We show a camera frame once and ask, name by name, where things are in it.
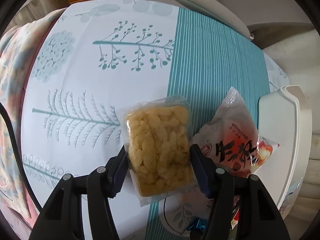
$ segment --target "black cable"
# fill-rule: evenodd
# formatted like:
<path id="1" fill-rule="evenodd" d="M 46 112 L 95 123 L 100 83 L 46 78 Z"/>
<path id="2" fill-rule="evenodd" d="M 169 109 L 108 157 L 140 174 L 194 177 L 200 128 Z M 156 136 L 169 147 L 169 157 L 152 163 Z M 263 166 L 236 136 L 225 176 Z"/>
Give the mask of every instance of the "black cable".
<path id="1" fill-rule="evenodd" d="M 39 212 L 41 212 L 42 207 L 41 207 L 39 201 L 36 198 L 35 193 L 33 192 L 32 188 L 30 186 L 30 183 L 29 183 L 29 181 L 27 179 L 26 173 L 25 173 L 24 168 L 23 168 L 22 159 L 21 159 L 20 154 L 19 154 L 19 148 L 18 148 L 18 144 L 17 144 L 17 141 L 16 141 L 16 137 L 14 135 L 14 131 L 13 131 L 12 123 L 10 121 L 10 117 L 9 117 L 6 109 L 4 108 L 4 106 L 1 103 L 0 103 L 0 114 L 1 114 L 3 120 L 4 120 L 5 124 L 6 124 L 8 132 L 9 132 L 10 141 L 11 141 L 12 149 L 13 149 L 13 154 L 14 154 L 14 157 L 15 157 L 16 162 L 17 162 L 17 166 L 18 166 L 18 169 L 19 169 L 19 172 L 20 172 L 20 176 L 22 177 L 24 185 L 26 186 L 27 191 L 28 191 L 33 203 L 35 204 L 35 206 L 39 210 Z"/>

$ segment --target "vacuum-sealed snack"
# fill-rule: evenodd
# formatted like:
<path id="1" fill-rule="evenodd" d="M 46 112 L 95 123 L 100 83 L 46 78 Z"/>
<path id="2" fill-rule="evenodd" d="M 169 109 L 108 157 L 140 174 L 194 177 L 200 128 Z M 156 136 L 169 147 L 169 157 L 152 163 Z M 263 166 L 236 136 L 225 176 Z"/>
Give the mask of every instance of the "vacuum-sealed snack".
<path id="1" fill-rule="evenodd" d="M 125 148 L 142 205 L 195 182 L 189 152 L 190 120 L 190 107 L 181 96 L 143 104 L 125 116 Z"/>
<path id="2" fill-rule="evenodd" d="M 248 177 L 279 145 L 258 134 L 240 95 L 230 88 L 211 121 L 193 137 L 205 156 L 232 175 Z"/>

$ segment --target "pink floral blanket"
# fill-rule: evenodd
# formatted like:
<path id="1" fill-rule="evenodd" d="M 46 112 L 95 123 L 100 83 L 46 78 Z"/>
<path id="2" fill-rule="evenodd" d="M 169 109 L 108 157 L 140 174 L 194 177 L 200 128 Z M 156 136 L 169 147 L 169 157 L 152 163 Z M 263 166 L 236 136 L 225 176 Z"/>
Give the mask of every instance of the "pink floral blanket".
<path id="1" fill-rule="evenodd" d="M 53 11 L 46 17 L 22 27 L 13 27 L 0 40 L 0 101 L 9 114 L 18 145 L 20 145 L 24 84 L 30 75 L 44 36 L 64 10 Z M 2 118 L 0 118 L 0 201 L 24 218 L 30 218 L 23 181 Z"/>

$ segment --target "snack bag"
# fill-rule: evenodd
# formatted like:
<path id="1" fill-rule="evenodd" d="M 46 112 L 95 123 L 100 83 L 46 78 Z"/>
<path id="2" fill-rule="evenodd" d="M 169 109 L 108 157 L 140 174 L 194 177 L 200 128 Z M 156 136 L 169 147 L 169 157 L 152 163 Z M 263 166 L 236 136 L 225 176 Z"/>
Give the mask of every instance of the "snack bag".
<path id="1" fill-rule="evenodd" d="M 203 154 L 232 175 L 248 177 L 279 147 L 258 134 L 240 95 L 230 88 L 211 121 L 193 137 Z"/>
<path id="2" fill-rule="evenodd" d="M 141 205 L 195 183 L 189 152 L 191 110 L 185 98 L 140 104 L 125 115 L 124 123 L 130 174 Z"/>

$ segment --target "tree print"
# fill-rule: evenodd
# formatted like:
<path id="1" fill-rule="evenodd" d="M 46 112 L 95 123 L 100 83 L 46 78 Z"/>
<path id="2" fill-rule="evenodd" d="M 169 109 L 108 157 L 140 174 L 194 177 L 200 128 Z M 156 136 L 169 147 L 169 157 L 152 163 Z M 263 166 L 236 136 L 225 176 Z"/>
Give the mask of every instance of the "tree print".
<path id="1" fill-rule="evenodd" d="M 140 13 L 147 12 L 151 6 L 153 13 L 160 16 L 168 16 L 173 10 L 170 4 L 148 0 L 123 0 L 123 4 L 132 4 L 132 9 Z"/>
<path id="2" fill-rule="evenodd" d="M 72 32 L 62 31 L 48 37 L 35 60 L 31 78 L 46 83 L 57 74 L 73 51 Z"/>
<path id="3" fill-rule="evenodd" d="M 98 67 L 102 70 L 115 69 L 119 64 L 126 64 L 129 55 L 124 54 L 127 50 L 123 50 L 122 46 L 129 45 L 135 46 L 133 57 L 130 59 L 134 63 L 131 70 L 140 71 L 144 65 L 149 65 L 151 69 L 162 68 L 172 60 L 174 48 L 174 40 L 163 41 L 162 36 L 162 33 L 153 32 L 153 25 L 139 29 L 134 23 L 120 21 L 113 33 L 93 42 L 100 50 Z"/>
<path id="4" fill-rule="evenodd" d="M 110 13 L 114 13 L 120 10 L 120 7 L 116 4 L 103 4 L 96 7 L 93 7 L 88 12 L 76 14 L 76 16 L 80 16 L 80 22 L 87 23 L 89 22 L 91 17 L 99 17 L 102 15 L 107 15 Z"/>
<path id="5" fill-rule="evenodd" d="M 51 165 L 49 162 L 41 162 L 38 157 L 30 155 L 22 156 L 23 167 L 26 171 L 27 177 L 33 177 L 38 181 L 46 184 L 50 189 L 54 189 L 58 184 L 59 180 L 66 173 L 71 173 L 74 177 L 78 177 L 78 174 L 72 173 L 70 170 L 64 170 L 62 167 Z"/>
<path id="6" fill-rule="evenodd" d="M 48 110 L 32 109 L 33 113 L 45 114 L 43 128 L 47 138 L 55 135 L 57 141 L 61 136 L 67 138 L 68 145 L 83 146 L 88 137 L 92 138 L 92 148 L 98 139 L 104 135 L 104 144 L 116 132 L 116 143 L 120 143 L 121 129 L 114 106 L 109 106 L 109 113 L 103 104 L 96 105 L 92 95 L 90 103 L 93 113 L 87 107 L 86 93 L 74 97 L 73 93 L 55 90 L 53 95 L 49 91 L 47 96 Z"/>
<path id="7" fill-rule="evenodd" d="M 172 222 L 178 223 L 178 228 L 181 229 L 182 226 L 187 227 L 192 219 L 194 218 L 190 209 L 192 208 L 191 203 L 184 203 L 177 211 L 173 217 Z"/>

